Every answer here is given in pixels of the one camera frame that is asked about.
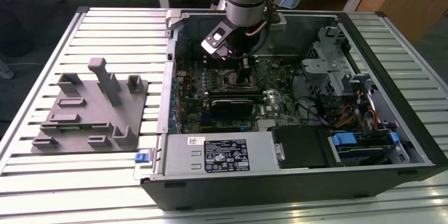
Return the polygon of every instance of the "motherboard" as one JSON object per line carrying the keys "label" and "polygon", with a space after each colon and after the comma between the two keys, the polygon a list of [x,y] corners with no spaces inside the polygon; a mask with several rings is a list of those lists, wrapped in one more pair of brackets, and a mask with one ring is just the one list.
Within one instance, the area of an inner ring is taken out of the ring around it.
{"label": "motherboard", "polygon": [[294,65],[257,58],[238,82],[233,69],[209,65],[193,62],[177,71],[181,133],[257,132],[301,123],[289,88]]}

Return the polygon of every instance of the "black computer case side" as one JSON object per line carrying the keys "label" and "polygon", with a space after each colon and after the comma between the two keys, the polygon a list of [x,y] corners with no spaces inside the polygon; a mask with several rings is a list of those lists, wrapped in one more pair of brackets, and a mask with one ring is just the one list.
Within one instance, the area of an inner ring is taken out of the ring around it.
{"label": "black computer case side", "polygon": [[145,178],[141,187],[160,209],[190,210],[372,197],[436,169],[422,167],[185,180]]}

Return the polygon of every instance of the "gray block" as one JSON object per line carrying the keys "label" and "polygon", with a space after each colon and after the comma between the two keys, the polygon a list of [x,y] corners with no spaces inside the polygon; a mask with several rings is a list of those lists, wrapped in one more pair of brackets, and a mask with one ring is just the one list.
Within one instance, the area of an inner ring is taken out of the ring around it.
{"label": "gray block", "polygon": [[92,148],[105,148],[110,146],[110,141],[106,136],[89,136],[86,141]]}
{"label": "gray block", "polygon": [[90,63],[102,81],[62,75],[58,85],[64,88],[40,125],[33,153],[122,152],[137,147],[148,81],[140,76],[117,81],[113,73],[105,72],[102,58]]}
{"label": "gray block", "polygon": [[32,145],[40,150],[56,149],[58,142],[52,137],[44,136],[36,137]]}

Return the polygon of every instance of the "white label sticker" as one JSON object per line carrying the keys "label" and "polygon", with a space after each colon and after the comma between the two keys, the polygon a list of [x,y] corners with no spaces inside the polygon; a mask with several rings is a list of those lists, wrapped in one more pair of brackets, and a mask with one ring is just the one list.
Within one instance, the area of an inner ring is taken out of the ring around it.
{"label": "white label sticker", "polygon": [[189,137],[188,145],[204,145],[205,138],[204,137]]}

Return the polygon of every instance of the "power supply label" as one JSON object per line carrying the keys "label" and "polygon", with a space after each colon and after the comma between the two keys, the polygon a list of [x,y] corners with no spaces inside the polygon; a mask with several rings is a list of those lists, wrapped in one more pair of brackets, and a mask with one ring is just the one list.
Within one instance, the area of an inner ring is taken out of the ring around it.
{"label": "power supply label", "polygon": [[204,141],[204,158],[208,173],[250,170],[245,139]]}

